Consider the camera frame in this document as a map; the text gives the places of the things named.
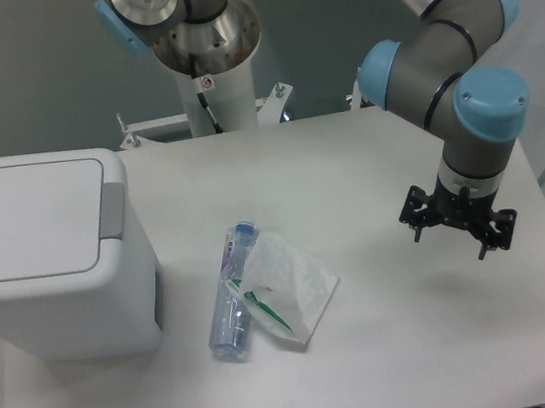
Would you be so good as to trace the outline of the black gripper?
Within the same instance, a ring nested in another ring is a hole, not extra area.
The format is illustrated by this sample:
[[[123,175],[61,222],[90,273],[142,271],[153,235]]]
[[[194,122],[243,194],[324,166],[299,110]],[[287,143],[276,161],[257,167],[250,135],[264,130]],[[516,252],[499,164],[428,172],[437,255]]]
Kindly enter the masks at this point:
[[[431,196],[419,186],[411,186],[399,214],[399,221],[414,232],[414,242],[420,242],[424,228],[446,225],[472,230],[472,236],[481,244],[479,260],[483,260],[488,252],[510,248],[517,219],[515,209],[494,211],[492,205],[496,193],[473,198],[467,187],[454,193],[446,189],[439,179],[435,181]]]

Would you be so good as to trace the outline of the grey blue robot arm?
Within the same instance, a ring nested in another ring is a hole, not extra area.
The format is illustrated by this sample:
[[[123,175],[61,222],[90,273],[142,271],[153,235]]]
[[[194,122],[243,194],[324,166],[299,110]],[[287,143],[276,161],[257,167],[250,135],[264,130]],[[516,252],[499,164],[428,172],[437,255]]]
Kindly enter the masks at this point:
[[[403,0],[423,21],[413,41],[382,41],[357,71],[363,99],[443,141],[432,193],[409,189],[401,222],[416,233],[465,230],[482,252],[508,249],[513,209],[493,209],[525,123],[528,87],[509,69],[479,65],[518,11],[517,0]],[[194,136],[259,125],[251,58],[260,25],[241,0],[97,0],[111,37],[152,50],[176,76]]]

